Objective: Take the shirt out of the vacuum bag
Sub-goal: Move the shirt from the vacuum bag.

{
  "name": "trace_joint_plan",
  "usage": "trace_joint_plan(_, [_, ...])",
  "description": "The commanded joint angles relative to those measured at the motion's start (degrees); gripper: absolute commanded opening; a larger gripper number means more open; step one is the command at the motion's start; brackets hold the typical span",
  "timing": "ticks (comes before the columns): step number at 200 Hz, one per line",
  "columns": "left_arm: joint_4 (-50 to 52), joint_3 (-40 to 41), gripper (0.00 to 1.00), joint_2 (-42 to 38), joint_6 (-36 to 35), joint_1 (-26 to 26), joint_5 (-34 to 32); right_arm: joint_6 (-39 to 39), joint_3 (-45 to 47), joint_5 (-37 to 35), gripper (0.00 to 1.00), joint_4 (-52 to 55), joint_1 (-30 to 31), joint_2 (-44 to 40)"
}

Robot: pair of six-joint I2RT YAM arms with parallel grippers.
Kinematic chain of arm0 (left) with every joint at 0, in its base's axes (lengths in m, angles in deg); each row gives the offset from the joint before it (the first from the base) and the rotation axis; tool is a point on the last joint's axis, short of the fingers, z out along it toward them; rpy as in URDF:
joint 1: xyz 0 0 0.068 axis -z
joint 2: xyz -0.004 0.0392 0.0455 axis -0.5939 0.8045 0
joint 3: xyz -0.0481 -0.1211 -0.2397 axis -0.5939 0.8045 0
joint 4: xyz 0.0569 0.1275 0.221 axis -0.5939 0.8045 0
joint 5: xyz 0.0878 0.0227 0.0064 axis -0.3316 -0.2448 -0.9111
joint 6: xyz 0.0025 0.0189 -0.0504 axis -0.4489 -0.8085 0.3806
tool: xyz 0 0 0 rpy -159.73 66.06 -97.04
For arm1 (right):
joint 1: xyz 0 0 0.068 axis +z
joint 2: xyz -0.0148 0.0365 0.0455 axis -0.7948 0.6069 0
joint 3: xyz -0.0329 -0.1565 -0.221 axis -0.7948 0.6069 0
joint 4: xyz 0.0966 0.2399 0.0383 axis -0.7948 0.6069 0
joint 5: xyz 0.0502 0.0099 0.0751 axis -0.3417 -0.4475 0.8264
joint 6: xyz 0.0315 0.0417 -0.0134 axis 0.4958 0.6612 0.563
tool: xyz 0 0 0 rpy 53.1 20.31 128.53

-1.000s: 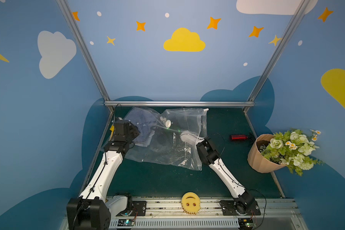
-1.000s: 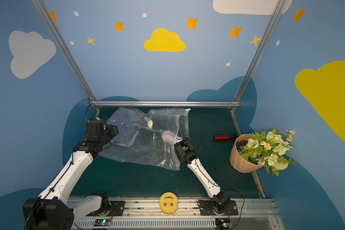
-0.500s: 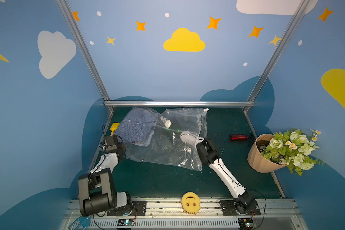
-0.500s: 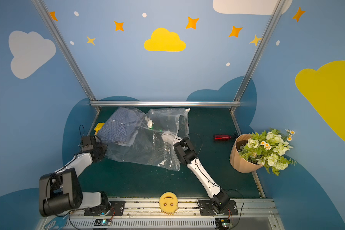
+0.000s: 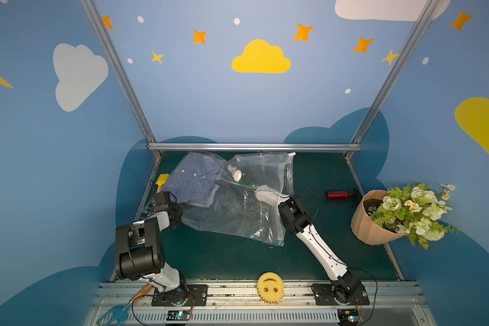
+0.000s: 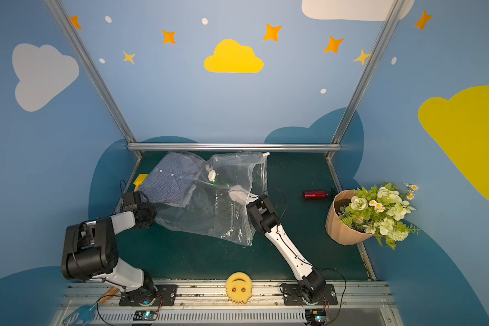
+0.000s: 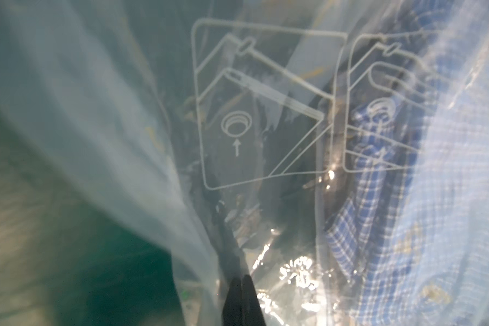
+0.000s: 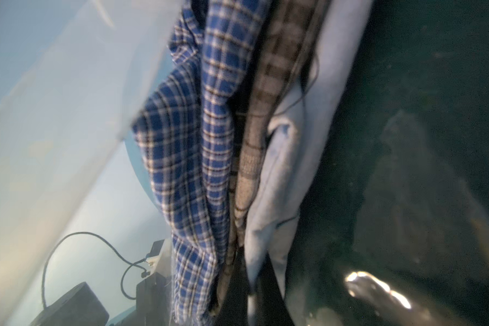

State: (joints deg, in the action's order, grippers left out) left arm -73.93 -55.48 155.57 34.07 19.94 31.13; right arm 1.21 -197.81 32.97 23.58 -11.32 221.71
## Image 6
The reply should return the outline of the blue checkered shirt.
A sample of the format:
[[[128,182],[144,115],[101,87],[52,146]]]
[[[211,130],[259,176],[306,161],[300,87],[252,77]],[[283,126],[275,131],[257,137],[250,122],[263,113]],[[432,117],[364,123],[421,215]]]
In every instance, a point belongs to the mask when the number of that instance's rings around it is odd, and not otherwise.
[[[205,160],[193,153],[169,152],[148,174],[139,192],[153,204],[185,207],[205,164]]]

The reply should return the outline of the clear plastic vacuum bag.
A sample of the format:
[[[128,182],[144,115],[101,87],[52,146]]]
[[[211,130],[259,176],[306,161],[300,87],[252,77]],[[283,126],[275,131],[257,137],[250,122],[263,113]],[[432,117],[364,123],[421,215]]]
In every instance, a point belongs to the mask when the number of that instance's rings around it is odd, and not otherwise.
[[[154,204],[157,224],[175,232],[188,232],[250,247],[255,228],[243,204],[230,198],[240,186],[250,194],[268,191],[267,158],[263,152],[215,154],[206,161],[190,202],[185,207]]]

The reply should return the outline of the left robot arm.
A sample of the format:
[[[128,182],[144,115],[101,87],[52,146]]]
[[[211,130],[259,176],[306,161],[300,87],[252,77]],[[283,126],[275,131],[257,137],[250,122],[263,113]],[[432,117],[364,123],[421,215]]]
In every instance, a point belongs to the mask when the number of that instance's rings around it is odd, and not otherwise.
[[[65,231],[61,272],[67,280],[100,281],[119,289],[122,306],[153,306],[158,291],[150,274],[120,258],[116,235],[148,229],[156,206],[141,192],[122,196],[121,212],[71,225]]]

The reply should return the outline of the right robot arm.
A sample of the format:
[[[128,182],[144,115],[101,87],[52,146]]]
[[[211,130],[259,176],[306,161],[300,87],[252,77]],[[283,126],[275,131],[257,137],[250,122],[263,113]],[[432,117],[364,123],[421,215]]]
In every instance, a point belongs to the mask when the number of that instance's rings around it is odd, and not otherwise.
[[[306,302],[317,302],[325,289],[325,278],[290,240],[268,195],[250,194],[242,187],[234,186],[230,189],[230,198],[245,206],[256,232],[263,234],[278,249],[301,287],[302,297]]]

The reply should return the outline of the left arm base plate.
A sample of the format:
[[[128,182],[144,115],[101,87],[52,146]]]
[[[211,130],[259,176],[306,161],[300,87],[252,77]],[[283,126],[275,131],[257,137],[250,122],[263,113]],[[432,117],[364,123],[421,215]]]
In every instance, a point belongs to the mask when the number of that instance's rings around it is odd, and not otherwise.
[[[155,284],[150,291],[130,291],[123,293],[119,306],[128,307],[159,307],[173,306],[178,286],[175,284]]]

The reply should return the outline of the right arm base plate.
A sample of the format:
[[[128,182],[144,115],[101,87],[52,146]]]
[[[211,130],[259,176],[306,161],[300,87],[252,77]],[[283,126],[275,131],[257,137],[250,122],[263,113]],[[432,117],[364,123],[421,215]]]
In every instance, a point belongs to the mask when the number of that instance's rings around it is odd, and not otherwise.
[[[286,306],[337,306],[339,304],[337,293],[332,284],[327,284],[324,290],[311,301],[304,297],[301,285],[281,283],[279,289]]]

